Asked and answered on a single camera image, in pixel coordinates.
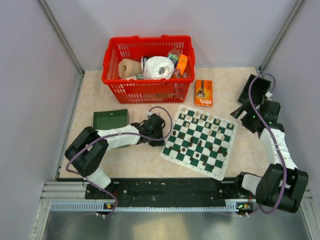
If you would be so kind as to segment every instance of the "gray wall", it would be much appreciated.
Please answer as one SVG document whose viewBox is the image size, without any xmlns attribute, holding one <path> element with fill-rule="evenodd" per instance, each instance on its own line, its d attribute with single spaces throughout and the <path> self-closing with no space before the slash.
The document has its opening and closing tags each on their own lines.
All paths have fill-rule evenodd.
<svg viewBox="0 0 320 240">
<path fill-rule="evenodd" d="M 265 72 L 277 79 L 286 142 L 320 209 L 320 1 L 307 0 Z"/>
<path fill-rule="evenodd" d="M 109 39 L 190 35 L 198 67 L 259 66 L 295 0 L 47 0 L 80 64 L 102 69 Z"/>
<path fill-rule="evenodd" d="M 35 0 L 0 8 L 0 239 L 27 239 L 80 80 Z"/>
</svg>

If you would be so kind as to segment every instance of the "cable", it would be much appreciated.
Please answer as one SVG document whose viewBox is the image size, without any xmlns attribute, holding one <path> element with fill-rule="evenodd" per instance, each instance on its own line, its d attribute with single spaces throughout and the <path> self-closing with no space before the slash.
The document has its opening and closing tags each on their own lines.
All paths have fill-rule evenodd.
<svg viewBox="0 0 320 240">
<path fill-rule="evenodd" d="M 103 139 L 107 139 L 107 138 L 111 138 L 111 137 L 116 137 L 118 135 L 135 135 L 135 136 L 140 136 L 142 138 L 145 138 L 145 139 L 148 139 L 148 140 L 152 140 L 152 141 L 162 141 L 164 139 L 166 139 L 167 137 L 169 137 L 169 135 L 171 134 L 172 132 L 172 129 L 173 129 L 173 120 L 172 120 L 172 117 L 170 115 L 170 113 L 162 106 L 154 106 L 152 107 L 149 112 L 153 109 L 162 109 L 166 112 L 166 114 L 169 116 L 169 119 L 170 119 L 170 130 L 169 132 L 167 133 L 167 135 L 165 135 L 164 137 L 162 138 L 153 138 L 153 137 L 149 137 L 149 136 L 145 136 L 145 135 L 142 135 L 142 134 L 139 134 L 139 133 L 135 133 L 135 132 L 122 132 L 122 133 L 114 133 L 114 134 L 109 134 L 109 135 L 106 135 L 106 136 L 102 136 L 102 137 L 99 137 L 97 138 L 96 140 L 92 141 L 91 143 L 89 143 L 87 146 L 85 146 L 82 150 L 80 150 L 65 166 L 65 170 L 69 173 L 73 173 L 73 174 L 77 174 L 77 175 L 80 175 L 77 171 L 73 171 L 71 169 L 69 169 L 70 165 L 82 154 L 84 153 L 84 151 L 86 151 L 88 148 L 90 148 L 92 145 L 94 145 L 96 142 L 100 141 L 100 140 L 103 140 Z M 114 211 L 116 210 L 117 206 L 118 206 L 118 200 L 117 198 L 111 193 L 109 192 L 108 190 L 106 189 L 103 189 L 101 187 L 99 187 L 98 185 L 96 185 L 95 183 L 91 182 L 89 179 L 85 178 L 92 186 L 94 186 L 95 188 L 99 189 L 100 191 L 103 191 L 105 192 L 106 194 L 108 194 L 109 196 L 111 196 L 113 199 L 114 199 L 114 206 L 112 208 L 112 211 L 109 212 L 108 214 L 105 215 L 105 218 L 106 217 L 109 217 L 111 216 Z M 73 221 L 71 221 L 70 223 L 68 223 L 65 227 L 63 227 L 62 229 L 60 229 L 59 231 L 54 231 L 53 230 L 53 226 L 52 224 L 50 225 L 50 229 L 52 231 L 52 233 L 54 235 L 58 235 L 60 233 L 62 233 L 63 231 L 65 231 L 70 225 L 72 225 L 73 223 L 75 223 L 77 220 L 85 217 L 85 216 L 88 216 L 88 215 L 92 215 L 92 214 L 95 214 L 95 213 L 85 213 L 83 215 L 81 215 L 80 217 L 74 219 Z"/>
<path fill-rule="evenodd" d="M 249 85 L 249 91 L 248 91 L 249 94 L 248 94 L 248 95 L 249 95 L 250 104 L 251 104 L 251 106 L 252 106 L 255 114 L 256 114 L 256 115 L 258 116 L 258 118 L 261 120 L 261 122 L 263 123 L 264 127 L 269 131 L 269 133 L 270 133 L 270 135 L 271 135 L 271 138 L 272 138 L 272 140 L 273 140 L 273 142 L 274 142 L 274 145 L 278 146 L 278 147 L 276 147 L 276 152 L 278 153 L 279 158 L 280 158 L 281 163 L 282 163 L 283 178 L 282 178 L 282 186 L 281 186 L 281 189 L 280 189 L 280 193 L 279 193 L 278 199 L 276 200 L 276 202 L 275 202 L 274 206 L 272 207 L 272 209 L 269 210 L 269 211 L 265 211 L 265 210 L 262 208 L 262 206 L 259 205 L 260 210 L 261 210 L 264 214 L 272 214 L 272 213 L 274 213 L 274 212 L 277 210 L 277 208 L 278 208 L 278 206 L 279 206 L 279 204 L 280 204 L 280 202 L 281 202 L 281 199 L 282 199 L 282 197 L 283 197 L 283 195 L 284 195 L 284 192 L 285 192 L 286 180 L 287 180 L 287 168 L 286 168 L 286 162 L 285 162 L 285 160 L 284 160 L 284 157 L 282 156 L 281 151 L 279 150 L 279 145 L 278 145 L 278 143 L 277 143 L 277 140 L 276 140 L 275 135 L 274 135 L 273 132 L 271 131 L 269 125 L 266 123 L 266 121 L 264 120 L 264 118 L 261 116 L 261 114 L 260 114 L 260 113 L 258 112 L 258 110 L 256 109 L 256 106 L 255 106 L 255 104 L 254 104 L 254 102 L 253 102 L 253 100 L 252 100 L 252 93 L 251 93 L 252 86 L 253 86 L 254 82 L 255 82 L 258 78 L 260 78 L 260 77 L 262 77 L 262 76 L 270 76 L 270 77 L 273 79 L 273 87 L 272 87 L 272 89 L 271 89 L 271 92 L 273 92 L 273 90 L 275 89 L 275 86 L 276 86 L 276 79 L 275 79 L 275 77 L 274 77 L 272 74 L 270 74 L 270 73 L 261 73 L 261 74 L 259 74 L 258 76 L 256 76 L 256 77 L 252 80 L 252 82 L 250 83 L 250 85 Z"/>
</svg>

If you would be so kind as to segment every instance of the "green and white chessboard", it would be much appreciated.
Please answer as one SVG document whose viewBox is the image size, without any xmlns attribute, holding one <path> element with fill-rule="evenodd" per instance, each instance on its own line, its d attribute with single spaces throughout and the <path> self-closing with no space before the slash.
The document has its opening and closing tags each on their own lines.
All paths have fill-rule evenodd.
<svg viewBox="0 0 320 240">
<path fill-rule="evenodd" d="M 222 181 L 237 128 L 234 121 L 181 105 L 160 156 Z"/>
</svg>

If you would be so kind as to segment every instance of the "orange box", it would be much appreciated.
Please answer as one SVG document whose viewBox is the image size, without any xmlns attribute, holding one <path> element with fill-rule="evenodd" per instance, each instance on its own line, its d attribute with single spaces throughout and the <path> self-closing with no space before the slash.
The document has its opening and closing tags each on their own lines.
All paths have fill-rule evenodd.
<svg viewBox="0 0 320 240">
<path fill-rule="evenodd" d="M 212 107 L 213 82 L 211 80 L 195 80 L 194 105 L 202 107 Z"/>
</svg>

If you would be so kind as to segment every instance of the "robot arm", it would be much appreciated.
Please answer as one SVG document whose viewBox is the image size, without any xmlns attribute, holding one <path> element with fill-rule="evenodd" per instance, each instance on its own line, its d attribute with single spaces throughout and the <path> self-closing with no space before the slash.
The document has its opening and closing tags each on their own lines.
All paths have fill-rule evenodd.
<svg viewBox="0 0 320 240">
<path fill-rule="evenodd" d="M 156 113 L 142 123 L 132 123 L 122 128 L 110 130 L 95 130 L 93 127 L 86 127 L 73 143 L 65 151 L 65 157 L 70 161 L 86 145 L 103 136 L 112 135 L 107 139 L 97 141 L 91 149 L 83 152 L 71 164 L 79 174 L 89 181 L 105 189 L 111 180 L 108 175 L 99 167 L 103 156 L 107 151 L 125 145 L 137 145 L 148 142 L 150 146 L 163 146 L 164 140 L 148 140 L 143 136 L 153 139 L 162 139 L 165 121 Z"/>
<path fill-rule="evenodd" d="M 250 76 L 248 83 L 250 83 L 254 77 L 255 76 Z M 285 129 L 281 123 L 278 123 L 280 103 L 268 100 L 266 96 L 264 96 L 270 86 L 270 84 L 266 84 L 266 81 L 265 79 L 258 78 L 256 95 L 253 95 L 253 103 L 258 106 L 258 112 L 271 129 L 277 144 L 274 143 L 270 132 L 256 115 L 249 99 L 246 99 L 248 96 L 248 94 L 245 95 L 248 92 L 246 88 L 249 86 L 247 83 L 238 99 L 238 101 L 240 102 L 241 100 L 243 104 L 236 111 L 232 112 L 231 115 L 237 119 L 246 111 L 246 114 L 241 119 L 242 125 L 252 133 L 258 133 L 258 137 L 265 149 L 269 167 L 262 177 L 248 172 L 241 172 L 236 178 L 236 185 L 239 189 L 246 189 L 255 195 L 258 204 L 268 207 L 275 206 L 280 195 L 284 174 L 282 162 L 277 152 L 277 150 L 279 150 L 284 159 L 287 177 L 283 196 L 277 208 L 286 212 L 295 213 L 300 206 L 309 177 L 305 171 L 298 169 L 290 156 L 285 141 Z"/>
<path fill-rule="evenodd" d="M 273 207 L 278 199 L 282 185 L 283 167 L 276 151 L 279 148 L 285 161 L 287 178 L 284 194 L 278 209 L 295 213 L 301 203 L 308 184 L 308 174 L 298 169 L 293 162 L 285 142 L 285 133 L 279 129 L 271 129 L 276 137 L 278 145 L 275 146 L 269 131 L 265 128 L 261 135 L 267 160 L 270 163 L 263 177 L 242 172 L 240 178 L 241 187 L 255 195 L 256 202 L 260 205 Z"/>
</svg>

